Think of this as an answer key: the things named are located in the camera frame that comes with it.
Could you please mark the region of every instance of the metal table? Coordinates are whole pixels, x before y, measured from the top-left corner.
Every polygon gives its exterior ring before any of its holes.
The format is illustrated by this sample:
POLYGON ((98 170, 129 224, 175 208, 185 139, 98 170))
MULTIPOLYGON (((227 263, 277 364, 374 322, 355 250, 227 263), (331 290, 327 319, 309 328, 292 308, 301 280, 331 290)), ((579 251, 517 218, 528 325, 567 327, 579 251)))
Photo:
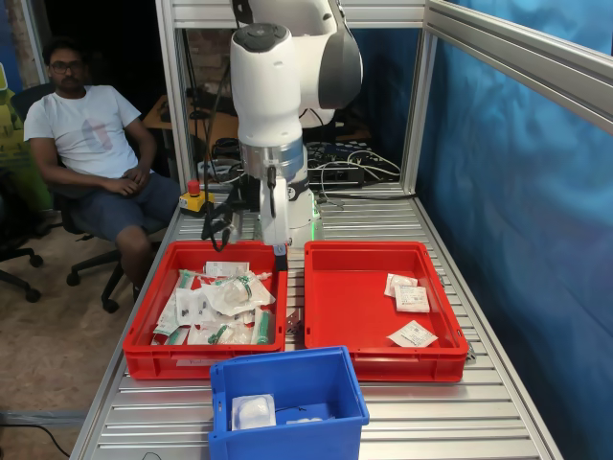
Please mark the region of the metal table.
MULTIPOLYGON (((379 185, 360 194, 387 196, 403 191, 399 185, 379 185)), ((323 206, 325 239, 423 242, 477 355, 466 365, 459 383, 363 383, 371 422, 362 430, 360 459, 561 459, 420 201, 343 201, 344 210, 323 206)), ((245 221, 247 236, 255 219, 252 215, 245 221)), ((169 242, 198 240, 201 228, 201 219, 175 215, 147 286, 169 242)), ((288 258, 287 314, 297 311, 300 315, 304 254, 290 251, 288 258)), ((124 336, 139 305, 140 299, 124 336)), ((289 336, 287 350, 299 348, 302 344, 297 342, 289 336)), ((161 460, 208 459, 212 417, 209 382, 134 380, 127 373, 120 342, 70 458, 157 460, 157 454, 161 460)))

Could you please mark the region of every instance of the man's hand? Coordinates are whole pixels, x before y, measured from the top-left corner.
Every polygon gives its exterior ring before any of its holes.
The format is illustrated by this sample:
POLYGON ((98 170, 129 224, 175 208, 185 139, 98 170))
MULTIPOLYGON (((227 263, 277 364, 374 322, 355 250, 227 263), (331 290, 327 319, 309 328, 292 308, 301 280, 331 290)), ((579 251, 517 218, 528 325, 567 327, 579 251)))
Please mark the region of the man's hand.
POLYGON ((137 193, 140 189, 139 185, 132 179, 106 179, 102 186, 105 190, 112 194, 120 194, 123 196, 130 196, 137 193))
POLYGON ((131 168, 124 172, 122 178, 130 179, 139 186, 139 188, 143 189, 149 182, 149 168, 137 166, 136 168, 131 168))

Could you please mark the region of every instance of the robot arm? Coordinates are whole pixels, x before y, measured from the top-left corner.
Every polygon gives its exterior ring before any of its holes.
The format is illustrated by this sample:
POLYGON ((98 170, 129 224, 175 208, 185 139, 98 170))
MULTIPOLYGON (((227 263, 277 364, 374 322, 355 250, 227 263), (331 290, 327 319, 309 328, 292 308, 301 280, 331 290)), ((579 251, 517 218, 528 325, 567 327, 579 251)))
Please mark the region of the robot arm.
POLYGON ((242 160, 261 181, 264 242, 283 245, 314 219, 300 114, 318 109, 328 123, 349 104, 361 58, 336 0, 233 0, 233 9, 248 24, 230 54, 242 160))

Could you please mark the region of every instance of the man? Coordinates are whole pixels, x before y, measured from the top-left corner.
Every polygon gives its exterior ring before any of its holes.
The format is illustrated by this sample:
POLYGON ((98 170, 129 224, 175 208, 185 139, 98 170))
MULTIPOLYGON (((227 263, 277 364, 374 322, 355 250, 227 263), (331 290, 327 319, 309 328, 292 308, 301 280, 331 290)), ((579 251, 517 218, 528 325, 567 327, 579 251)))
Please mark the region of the man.
POLYGON ((43 58, 56 92, 30 108, 25 140, 46 183, 80 188, 81 218, 115 242, 125 274, 140 289, 153 262, 144 218, 169 223, 179 186, 150 170, 156 145, 140 112, 112 86, 85 85, 88 68, 76 42, 56 38, 43 58))

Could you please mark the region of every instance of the concrete floor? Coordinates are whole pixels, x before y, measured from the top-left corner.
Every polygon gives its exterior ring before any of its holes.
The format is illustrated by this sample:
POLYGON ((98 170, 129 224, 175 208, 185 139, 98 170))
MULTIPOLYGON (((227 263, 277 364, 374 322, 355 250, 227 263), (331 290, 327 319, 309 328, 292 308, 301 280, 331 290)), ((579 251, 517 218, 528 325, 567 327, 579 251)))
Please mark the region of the concrete floor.
MULTIPOLYGON (((114 248, 108 241, 78 238, 59 227, 24 245, 44 259, 40 268, 31 267, 27 257, 0 264, 42 294, 31 304, 22 290, 0 283, 0 416, 5 411, 86 412, 98 390, 133 307, 132 287, 124 277, 112 295, 120 309, 108 314, 100 296, 113 264, 83 272, 76 287, 66 285, 71 265, 114 248)), ((50 429, 70 452, 79 427, 50 429)), ((0 428, 0 447, 5 460, 65 458, 46 433, 34 428, 0 428)))

